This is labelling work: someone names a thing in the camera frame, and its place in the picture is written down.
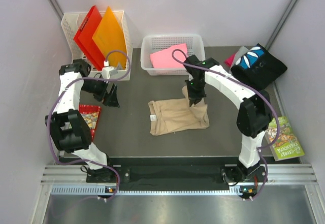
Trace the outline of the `beige t shirt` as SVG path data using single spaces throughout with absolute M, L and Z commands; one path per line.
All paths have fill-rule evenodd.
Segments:
M 202 99 L 196 105 L 189 104 L 186 86 L 184 98 L 150 101 L 150 134 L 160 136 L 184 130 L 206 129 L 210 126 L 208 105 Z

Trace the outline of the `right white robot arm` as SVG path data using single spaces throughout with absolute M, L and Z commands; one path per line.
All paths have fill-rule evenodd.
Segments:
M 206 97 L 205 85 L 216 88 L 238 109 L 237 128 L 242 134 L 241 152 L 234 169 L 224 169 L 222 176 L 226 183 L 237 184 L 249 181 L 260 167 L 261 147 L 266 129 L 272 120 L 268 104 L 269 94 L 261 90 L 254 92 L 239 84 L 219 63 L 209 58 L 200 61 L 195 55 L 185 60 L 185 68 L 190 74 L 186 81 L 190 106 L 197 105 Z

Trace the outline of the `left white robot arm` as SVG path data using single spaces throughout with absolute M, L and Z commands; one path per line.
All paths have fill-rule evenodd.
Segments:
M 115 169 L 110 166 L 109 157 L 100 151 L 92 141 L 91 129 L 79 111 L 80 93 L 88 92 L 108 107 L 119 107 L 117 85 L 101 79 L 90 80 L 91 66 L 83 59 L 75 59 L 59 69 L 60 91 L 58 104 L 51 116 L 45 117 L 50 136 L 59 151 L 72 153 L 87 160 L 85 173 L 93 178 L 111 181 Z

